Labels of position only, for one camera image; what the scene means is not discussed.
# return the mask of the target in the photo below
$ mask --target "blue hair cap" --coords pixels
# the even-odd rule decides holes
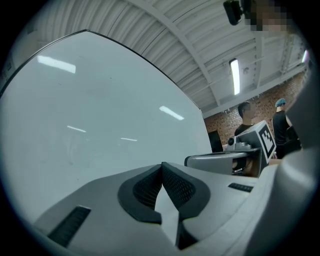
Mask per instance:
[[[279,99],[276,103],[275,103],[275,107],[280,107],[281,105],[286,104],[286,100],[284,98]]]

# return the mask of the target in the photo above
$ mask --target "curved ceiling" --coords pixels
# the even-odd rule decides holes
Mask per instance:
[[[304,70],[297,36],[229,24],[221,0],[53,0],[26,26],[37,47],[88,29],[139,53],[168,75],[204,118],[250,99]],[[234,95],[229,61],[239,60]]]

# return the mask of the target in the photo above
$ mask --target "black shirt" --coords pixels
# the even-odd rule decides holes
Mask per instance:
[[[252,126],[251,125],[245,125],[245,124],[241,124],[234,132],[234,136],[239,135],[240,133],[244,132],[246,129],[250,128]]]
[[[290,127],[287,123],[286,113],[279,111],[272,118],[275,144],[281,146],[286,143],[286,130]]]

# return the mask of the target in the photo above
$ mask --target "man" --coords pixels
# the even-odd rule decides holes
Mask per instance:
[[[244,132],[253,125],[252,118],[255,117],[255,105],[250,104],[249,101],[245,101],[238,106],[238,112],[242,118],[242,124],[235,130],[235,136]]]
[[[282,159],[285,156],[284,144],[286,143],[286,131],[292,125],[287,118],[286,100],[284,98],[279,99],[275,103],[276,113],[272,118],[272,126],[274,130],[275,144],[276,144],[276,156],[278,159]]]

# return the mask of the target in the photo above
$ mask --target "red brick wall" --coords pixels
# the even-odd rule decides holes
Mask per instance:
[[[297,74],[283,84],[279,84],[270,90],[265,91],[249,100],[255,104],[255,118],[253,124],[266,120],[272,133],[271,119],[276,112],[276,101],[285,98],[287,107],[296,99],[303,86],[304,73]],[[242,123],[238,113],[238,106],[231,107],[229,110],[215,114],[204,120],[206,129],[209,132],[218,131],[222,145],[227,144],[228,138],[235,134],[236,129]]]

